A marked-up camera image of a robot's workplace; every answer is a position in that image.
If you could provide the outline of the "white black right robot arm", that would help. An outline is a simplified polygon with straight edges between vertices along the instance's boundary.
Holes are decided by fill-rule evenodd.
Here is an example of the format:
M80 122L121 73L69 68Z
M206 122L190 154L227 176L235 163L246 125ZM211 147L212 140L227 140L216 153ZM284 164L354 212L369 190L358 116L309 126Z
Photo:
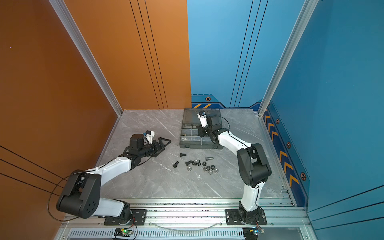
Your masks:
M198 113L201 123L198 135L209 137L214 144L227 148L237 156L238 169L245 184L244 193L239 204L239 217L245 225L256 223L264 214L260 207L262 189L272 175L266 152L260 143L251 144L236 137L220 123L221 117Z

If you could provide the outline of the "left aluminium frame post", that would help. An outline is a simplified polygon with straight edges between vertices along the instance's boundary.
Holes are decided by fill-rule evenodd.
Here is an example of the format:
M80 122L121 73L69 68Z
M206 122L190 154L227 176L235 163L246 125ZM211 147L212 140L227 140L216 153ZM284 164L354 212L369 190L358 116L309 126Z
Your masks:
M65 27L67 33L81 54L83 60L88 66L89 70L93 74L101 90L109 101L111 107L115 111L118 117L123 114L123 109L120 106L112 88L110 87L104 73L102 72L97 60L95 59L91 49L89 48L85 38L83 37L79 27L77 26L74 18L72 17L70 10L68 9L64 1L49 0L55 13L59 17L61 23Z

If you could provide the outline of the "aluminium front rail frame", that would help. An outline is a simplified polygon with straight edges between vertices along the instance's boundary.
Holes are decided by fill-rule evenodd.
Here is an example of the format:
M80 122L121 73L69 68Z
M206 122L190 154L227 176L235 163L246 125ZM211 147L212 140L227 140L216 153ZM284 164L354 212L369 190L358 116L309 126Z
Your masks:
M132 211L144 209L144 217L136 218L143 228L178 231L207 231L211 228L230 228L226 210L238 211L239 198L133 198L124 199ZM303 207L284 193L281 198L260 198L258 205L264 210L267 229L297 229L303 240L317 239Z

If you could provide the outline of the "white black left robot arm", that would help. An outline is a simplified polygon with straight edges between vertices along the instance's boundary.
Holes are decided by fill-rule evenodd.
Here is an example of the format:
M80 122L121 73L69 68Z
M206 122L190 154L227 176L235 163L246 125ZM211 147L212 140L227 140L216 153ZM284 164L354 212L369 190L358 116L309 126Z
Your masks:
M56 209L82 219L97 216L127 223L133 218L130 204L102 198L102 186L141 166L143 158L156 158L171 142L162 137L155 139L153 131L132 135L129 146L117 158L93 169L72 172L57 201Z

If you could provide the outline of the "aluminium corner frame post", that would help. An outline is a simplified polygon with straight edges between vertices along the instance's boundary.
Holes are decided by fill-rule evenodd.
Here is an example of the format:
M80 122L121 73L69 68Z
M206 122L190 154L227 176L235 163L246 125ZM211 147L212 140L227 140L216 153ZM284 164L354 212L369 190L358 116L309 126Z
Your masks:
M299 16L295 22L295 25L292 29L290 37L287 41L287 44L284 48L282 56L279 60L279 63L275 69L275 72L271 78L271 81L268 85L266 93L263 97L261 105L258 110L259 117L262 117L267 110L268 105L270 104L273 95L289 65L289 62L298 46L298 43L301 40L301 37L313 15L313 12L316 9L319 0L306 0L304 1L303 7L299 13Z

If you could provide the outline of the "small right circuit board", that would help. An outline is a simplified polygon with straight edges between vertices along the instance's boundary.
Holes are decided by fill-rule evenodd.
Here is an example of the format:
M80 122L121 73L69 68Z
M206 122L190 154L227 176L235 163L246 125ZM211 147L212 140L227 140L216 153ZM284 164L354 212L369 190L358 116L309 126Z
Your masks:
M265 230L262 228L243 228L243 236L245 240L257 240L259 235L264 233Z

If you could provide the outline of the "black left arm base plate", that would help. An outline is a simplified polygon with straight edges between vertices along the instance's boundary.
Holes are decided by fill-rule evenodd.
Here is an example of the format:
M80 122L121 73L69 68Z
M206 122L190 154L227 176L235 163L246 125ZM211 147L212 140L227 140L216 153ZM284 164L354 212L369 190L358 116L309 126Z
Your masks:
M105 217L105 226L143 226L147 217L146 209L123 210L119 217Z

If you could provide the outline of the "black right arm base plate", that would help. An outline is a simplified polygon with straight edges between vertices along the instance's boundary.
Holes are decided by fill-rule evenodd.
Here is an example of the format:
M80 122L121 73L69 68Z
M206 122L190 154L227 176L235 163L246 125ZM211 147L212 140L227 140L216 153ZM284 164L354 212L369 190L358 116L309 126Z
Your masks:
M258 225L268 224L267 217L263 208L257 208L252 212L246 212L243 209L226 209L226 223L229 226L234 225Z

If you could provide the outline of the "green circuit board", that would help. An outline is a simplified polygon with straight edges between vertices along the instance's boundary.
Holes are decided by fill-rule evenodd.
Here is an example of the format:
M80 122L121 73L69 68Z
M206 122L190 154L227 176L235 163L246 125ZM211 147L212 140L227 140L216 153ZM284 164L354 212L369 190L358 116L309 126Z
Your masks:
M116 228L113 238L118 240L127 240L135 236L135 232L129 228Z

